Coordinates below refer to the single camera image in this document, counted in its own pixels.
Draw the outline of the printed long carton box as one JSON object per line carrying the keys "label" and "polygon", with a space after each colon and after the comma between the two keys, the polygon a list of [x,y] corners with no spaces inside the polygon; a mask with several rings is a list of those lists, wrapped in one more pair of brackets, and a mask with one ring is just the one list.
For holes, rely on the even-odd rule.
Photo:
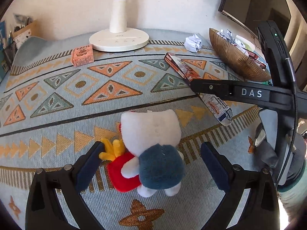
{"label": "printed long carton box", "polygon": [[184,79],[193,92],[199,94],[203,103],[221,125],[229,126],[232,123],[233,112],[230,106],[216,95],[209,93],[209,88],[205,87],[205,80],[188,65],[189,62],[173,53],[166,53],[164,60]]}

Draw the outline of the hello kitty plush toy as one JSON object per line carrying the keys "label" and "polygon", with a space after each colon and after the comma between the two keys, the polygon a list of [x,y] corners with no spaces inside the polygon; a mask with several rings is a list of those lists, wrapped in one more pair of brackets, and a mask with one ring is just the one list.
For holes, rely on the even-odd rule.
{"label": "hello kitty plush toy", "polygon": [[121,138],[102,139],[101,160],[109,161],[111,183],[120,192],[136,189],[142,197],[164,191],[169,197],[181,188],[184,155],[177,150],[181,128],[173,110],[121,115]]}

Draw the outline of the brown ribbed glass bowl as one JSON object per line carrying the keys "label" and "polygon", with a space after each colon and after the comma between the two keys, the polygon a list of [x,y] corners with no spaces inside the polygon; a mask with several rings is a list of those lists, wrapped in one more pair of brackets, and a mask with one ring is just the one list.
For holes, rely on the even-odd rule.
{"label": "brown ribbed glass bowl", "polygon": [[209,28],[212,48],[221,60],[234,72],[247,80],[255,82],[264,82],[271,79],[271,75],[267,69],[261,69],[253,58],[246,56],[227,40],[217,35],[217,33],[218,31],[216,29]]}

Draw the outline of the black monitor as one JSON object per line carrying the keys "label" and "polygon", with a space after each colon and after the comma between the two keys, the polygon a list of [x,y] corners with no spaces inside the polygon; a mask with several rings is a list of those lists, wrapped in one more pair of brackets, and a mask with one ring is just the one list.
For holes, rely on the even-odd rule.
{"label": "black monitor", "polygon": [[286,36],[291,14],[286,0],[221,0],[219,12],[253,35],[261,21],[274,21]]}

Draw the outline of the crumpled paper by bowl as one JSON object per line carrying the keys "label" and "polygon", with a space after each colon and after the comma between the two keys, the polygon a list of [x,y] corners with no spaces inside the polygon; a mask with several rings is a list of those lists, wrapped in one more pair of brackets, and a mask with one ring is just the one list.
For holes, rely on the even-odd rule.
{"label": "crumpled paper by bowl", "polygon": [[197,53],[202,48],[202,40],[197,34],[194,34],[185,39],[184,46],[186,50]]}

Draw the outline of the patterned blue woven mat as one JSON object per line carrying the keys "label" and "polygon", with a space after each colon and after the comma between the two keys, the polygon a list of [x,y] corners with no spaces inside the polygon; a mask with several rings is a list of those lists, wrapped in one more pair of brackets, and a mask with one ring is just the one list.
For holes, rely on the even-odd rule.
{"label": "patterned blue woven mat", "polygon": [[115,189],[100,164],[82,198],[105,229],[201,229],[223,198],[200,156],[211,142],[231,163],[256,170],[250,151],[260,123],[258,107],[230,102],[234,118],[222,126],[165,61],[185,60],[200,76],[240,80],[208,40],[198,53],[184,47],[186,33],[148,30],[149,44],[125,53],[95,52],[95,61],[74,67],[72,50],[83,34],[58,41],[33,38],[24,44],[11,73],[1,81],[1,202],[20,228],[37,168],[60,170],[75,163],[102,138],[120,138],[123,112],[173,110],[182,138],[185,177],[180,192],[144,198]]}

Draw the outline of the standing books stack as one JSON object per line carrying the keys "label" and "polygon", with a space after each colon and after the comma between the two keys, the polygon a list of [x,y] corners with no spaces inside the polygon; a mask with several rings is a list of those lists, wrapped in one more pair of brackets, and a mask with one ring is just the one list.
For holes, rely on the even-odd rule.
{"label": "standing books stack", "polygon": [[0,82],[4,79],[6,73],[9,70],[9,67],[6,63],[5,59],[5,46],[7,46],[7,36],[6,36],[6,24],[5,21],[0,22],[0,30],[1,30],[1,45],[0,45]]}

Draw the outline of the small orange box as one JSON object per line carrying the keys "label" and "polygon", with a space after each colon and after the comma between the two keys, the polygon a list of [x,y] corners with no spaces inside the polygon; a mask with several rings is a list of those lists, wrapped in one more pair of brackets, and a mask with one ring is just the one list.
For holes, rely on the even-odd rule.
{"label": "small orange box", "polygon": [[73,49],[71,53],[71,63],[74,67],[86,65],[94,62],[92,45],[85,45]]}

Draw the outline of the black mesh pen holder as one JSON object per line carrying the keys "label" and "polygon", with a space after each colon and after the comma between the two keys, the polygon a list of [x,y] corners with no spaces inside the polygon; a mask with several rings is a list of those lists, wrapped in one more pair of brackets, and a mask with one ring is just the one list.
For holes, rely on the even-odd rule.
{"label": "black mesh pen holder", "polygon": [[15,55],[17,53],[17,46],[15,42],[12,42],[10,45],[8,45],[5,49],[4,49],[4,58],[6,61],[6,64],[8,65],[8,68],[11,69],[12,68],[12,64],[15,58]]}

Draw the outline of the white desk lamp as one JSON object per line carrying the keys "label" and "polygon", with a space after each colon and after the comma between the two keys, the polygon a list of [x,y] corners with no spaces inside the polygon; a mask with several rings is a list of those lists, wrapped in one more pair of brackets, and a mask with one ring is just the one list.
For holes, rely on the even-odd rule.
{"label": "white desk lamp", "polygon": [[93,49],[118,53],[137,50],[148,44],[146,32],[127,27],[126,4],[127,0],[112,0],[109,29],[96,32],[89,38]]}

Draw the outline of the brown cardboard organizer box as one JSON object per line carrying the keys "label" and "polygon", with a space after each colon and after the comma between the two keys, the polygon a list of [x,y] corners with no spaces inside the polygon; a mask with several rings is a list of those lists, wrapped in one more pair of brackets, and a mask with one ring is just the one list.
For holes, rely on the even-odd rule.
{"label": "brown cardboard organizer box", "polygon": [[37,20],[13,33],[16,47],[19,49],[20,46],[31,36],[40,37],[40,27]]}

